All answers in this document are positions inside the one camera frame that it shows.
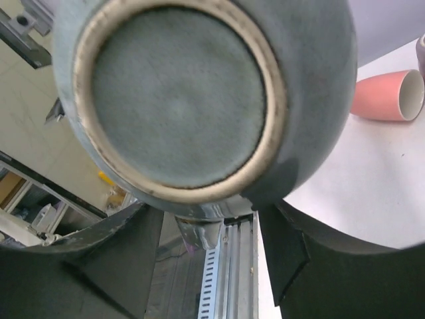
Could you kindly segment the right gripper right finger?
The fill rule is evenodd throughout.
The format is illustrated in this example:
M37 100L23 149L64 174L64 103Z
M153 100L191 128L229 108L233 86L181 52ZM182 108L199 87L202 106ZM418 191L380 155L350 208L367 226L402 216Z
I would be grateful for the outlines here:
M423 318L424 245L395 249L334 229L284 200L259 213L274 304L283 318Z

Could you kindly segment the mauve upside-down mug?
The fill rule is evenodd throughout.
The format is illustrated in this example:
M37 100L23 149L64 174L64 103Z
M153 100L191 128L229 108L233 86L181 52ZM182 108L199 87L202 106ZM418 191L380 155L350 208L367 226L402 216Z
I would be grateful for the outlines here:
M422 35L416 42L416 58L418 61L418 70L425 78L425 35Z

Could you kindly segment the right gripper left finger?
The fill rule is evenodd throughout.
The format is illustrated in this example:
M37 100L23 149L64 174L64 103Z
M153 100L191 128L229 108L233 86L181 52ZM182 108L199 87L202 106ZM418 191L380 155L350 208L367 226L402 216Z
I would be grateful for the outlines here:
M49 246L1 247L1 317L143 318L162 224L136 203Z

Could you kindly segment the dark green glazed mug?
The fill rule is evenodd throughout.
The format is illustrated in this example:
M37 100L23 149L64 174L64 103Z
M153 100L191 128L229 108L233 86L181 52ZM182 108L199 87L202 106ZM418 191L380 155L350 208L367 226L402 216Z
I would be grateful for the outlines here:
M347 1L61 1L52 55L95 164L201 249L317 171L357 77Z

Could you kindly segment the pink tumbler cup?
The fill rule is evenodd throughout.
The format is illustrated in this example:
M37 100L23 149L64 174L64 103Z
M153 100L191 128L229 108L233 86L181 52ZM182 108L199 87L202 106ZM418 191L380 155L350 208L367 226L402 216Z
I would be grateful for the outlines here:
M424 79L418 70L372 76L356 83L351 113L369 120L409 122L424 103Z

